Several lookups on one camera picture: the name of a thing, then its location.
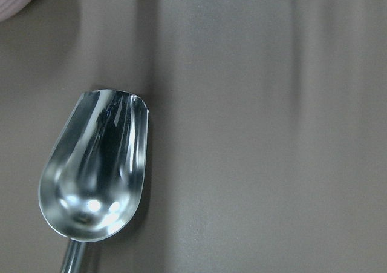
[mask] scoop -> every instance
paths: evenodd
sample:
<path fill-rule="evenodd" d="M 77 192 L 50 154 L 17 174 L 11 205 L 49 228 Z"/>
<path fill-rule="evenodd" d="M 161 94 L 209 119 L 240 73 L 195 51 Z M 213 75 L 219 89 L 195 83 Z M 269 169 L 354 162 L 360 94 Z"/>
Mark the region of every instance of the scoop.
<path fill-rule="evenodd" d="M 137 210 L 144 182 L 148 109 L 124 91 L 83 93 L 39 183 L 47 223 L 70 238 L 61 272 L 76 273 L 87 242 L 120 231 Z"/>

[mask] metal handle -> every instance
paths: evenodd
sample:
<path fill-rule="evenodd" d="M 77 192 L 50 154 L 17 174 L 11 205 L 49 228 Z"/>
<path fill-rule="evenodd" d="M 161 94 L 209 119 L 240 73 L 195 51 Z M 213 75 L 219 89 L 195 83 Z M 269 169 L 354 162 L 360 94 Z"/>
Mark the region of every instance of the metal handle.
<path fill-rule="evenodd" d="M 86 249 L 86 242 L 69 240 L 60 273 L 78 273 Z"/>

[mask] stainless steel scoop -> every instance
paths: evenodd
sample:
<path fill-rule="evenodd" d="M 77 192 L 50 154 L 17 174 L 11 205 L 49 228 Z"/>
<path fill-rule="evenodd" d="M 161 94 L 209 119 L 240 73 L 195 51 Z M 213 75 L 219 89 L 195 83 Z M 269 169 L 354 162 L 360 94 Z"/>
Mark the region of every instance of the stainless steel scoop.
<path fill-rule="evenodd" d="M 116 90 L 83 93 L 39 184 L 48 224 L 70 238 L 61 272 L 78 272 L 86 242 L 121 230 L 140 203 L 148 109 Z"/>

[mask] shiny metal surface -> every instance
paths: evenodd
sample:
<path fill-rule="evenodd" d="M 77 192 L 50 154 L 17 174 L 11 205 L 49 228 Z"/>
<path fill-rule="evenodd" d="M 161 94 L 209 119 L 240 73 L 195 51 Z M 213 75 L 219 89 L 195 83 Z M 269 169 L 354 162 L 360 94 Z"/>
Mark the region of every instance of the shiny metal surface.
<path fill-rule="evenodd" d="M 123 91 L 83 93 L 39 184 L 48 224 L 72 240 L 93 242 L 122 229 L 140 202 L 148 109 Z"/>

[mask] gray surface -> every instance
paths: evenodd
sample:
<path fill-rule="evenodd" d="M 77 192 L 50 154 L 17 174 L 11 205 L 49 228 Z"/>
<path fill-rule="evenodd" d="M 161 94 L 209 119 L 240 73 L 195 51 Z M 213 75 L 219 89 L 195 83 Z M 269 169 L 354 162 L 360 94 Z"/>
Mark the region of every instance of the gray surface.
<path fill-rule="evenodd" d="M 34 0 L 0 23 L 0 272 L 57 272 L 37 204 L 81 92 L 151 111 L 144 199 L 85 272 L 387 268 L 386 0 Z"/>

